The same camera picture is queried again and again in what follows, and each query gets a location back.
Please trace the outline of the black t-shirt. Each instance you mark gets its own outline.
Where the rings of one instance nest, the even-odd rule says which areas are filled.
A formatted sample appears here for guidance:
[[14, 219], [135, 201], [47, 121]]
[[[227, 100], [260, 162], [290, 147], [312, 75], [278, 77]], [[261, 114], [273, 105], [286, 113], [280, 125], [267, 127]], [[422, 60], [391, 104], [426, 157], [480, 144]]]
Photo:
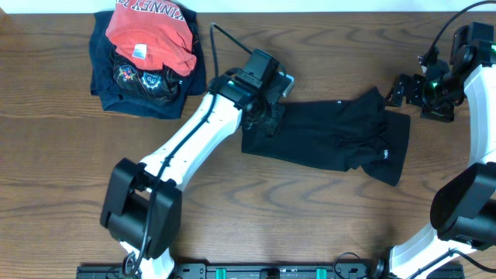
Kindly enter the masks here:
[[243, 131], [243, 153], [347, 172], [397, 186], [408, 150], [409, 115], [388, 111], [377, 88], [355, 100], [287, 103], [277, 132]]

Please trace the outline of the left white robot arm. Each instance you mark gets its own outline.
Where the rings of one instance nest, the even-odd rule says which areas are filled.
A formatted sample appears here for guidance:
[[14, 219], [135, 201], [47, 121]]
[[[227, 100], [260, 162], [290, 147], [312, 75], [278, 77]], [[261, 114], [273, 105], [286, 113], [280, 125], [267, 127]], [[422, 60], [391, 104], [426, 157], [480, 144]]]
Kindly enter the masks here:
[[127, 251], [120, 278], [167, 278], [169, 247], [181, 226], [182, 194], [212, 151], [242, 123], [244, 107], [221, 88], [234, 88], [234, 71], [211, 81], [194, 115], [139, 163], [126, 158], [112, 170], [101, 225]]

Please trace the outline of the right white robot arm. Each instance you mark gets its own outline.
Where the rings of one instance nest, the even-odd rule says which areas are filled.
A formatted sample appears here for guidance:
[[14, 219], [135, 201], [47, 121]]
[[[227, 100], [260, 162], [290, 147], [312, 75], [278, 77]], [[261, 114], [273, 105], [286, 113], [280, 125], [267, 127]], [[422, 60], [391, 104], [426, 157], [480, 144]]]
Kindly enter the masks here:
[[450, 63], [446, 73], [425, 74], [416, 90], [428, 110], [453, 102], [453, 94], [468, 101], [469, 163], [437, 191], [429, 223], [380, 261], [381, 278], [426, 278], [458, 256], [495, 245], [495, 44], [454, 43]]

